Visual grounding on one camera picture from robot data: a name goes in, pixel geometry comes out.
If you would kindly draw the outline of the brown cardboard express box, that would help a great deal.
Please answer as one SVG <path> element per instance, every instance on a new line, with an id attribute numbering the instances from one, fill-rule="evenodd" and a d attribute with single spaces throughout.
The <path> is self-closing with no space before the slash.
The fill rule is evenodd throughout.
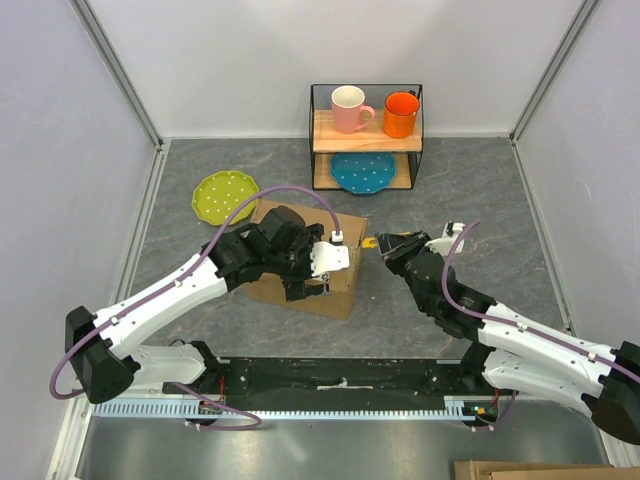
<path id="1" fill-rule="evenodd" d="M 251 216 L 251 222 L 258 223 L 271 208 L 279 205 L 284 205 L 298 213 L 307 224 L 322 224 L 325 230 L 322 240 L 330 240 L 331 233 L 335 230 L 334 222 L 324 209 L 261 199 Z M 368 221 L 362 217 L 340 212 L 337 213 L 337 218 L 343 231 L 343 244 L 349 249 L 350 267 L 330 273 L 328 294 L 288 302 L 285 299 L 285 290 L 280 278 L 274 274 L 264 274 L 259 281 L 244 285 L 248 296 L 253 300 L 278 305 L 289 310 L 317 314 L 336 320 L 346 320 L 354 305 L 362 257 L 360 244 L 364 239 Z"/>

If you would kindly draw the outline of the yellow utility knife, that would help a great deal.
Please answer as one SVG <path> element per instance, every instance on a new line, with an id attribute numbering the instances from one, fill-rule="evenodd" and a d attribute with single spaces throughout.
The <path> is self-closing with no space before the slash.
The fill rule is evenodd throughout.
<path id="1" fill-rule="evenodd" d="M 366 237 L 362 240 L 361 247 L 363 249 L 373 249 L 377 247 L 377 241 L 375 237 Z"/>

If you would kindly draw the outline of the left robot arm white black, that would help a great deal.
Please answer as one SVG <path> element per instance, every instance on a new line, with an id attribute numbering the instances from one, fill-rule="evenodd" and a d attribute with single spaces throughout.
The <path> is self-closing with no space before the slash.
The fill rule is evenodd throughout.
<path id="1" fill-rule="evenodd" d="M 151 367 L 139 348 L 156 331 L 196 306 L 222 297 L 264 274 L 278 276 L 288 300 L 303 299 L 314 275 L 311 254 L 322 224 L 307 223 L 286 206 L 257 223 L 219 231 L 176 271 L 118 305 L 97 312 L 84 306 L 65 318 L 65 352 L 93 404 L 110 401 L 141 381 Z"/>

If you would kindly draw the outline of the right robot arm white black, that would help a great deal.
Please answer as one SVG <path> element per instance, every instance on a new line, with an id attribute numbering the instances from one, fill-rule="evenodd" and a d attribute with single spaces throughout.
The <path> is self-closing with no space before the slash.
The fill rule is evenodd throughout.
<path id="1" fill-rule="evenodd" d="M 535 322 L 457 280 L 451 258 L 462 223 L 437 239 L 424 231 L 379 233 L 385 266 L 403 278 L 420 312 L 471 345 L 458 381 L 477 394 L 492 386 L 545 398 L 586 415 L 600 430 L 639 442 L 639 348 L 584 340 Z"/>

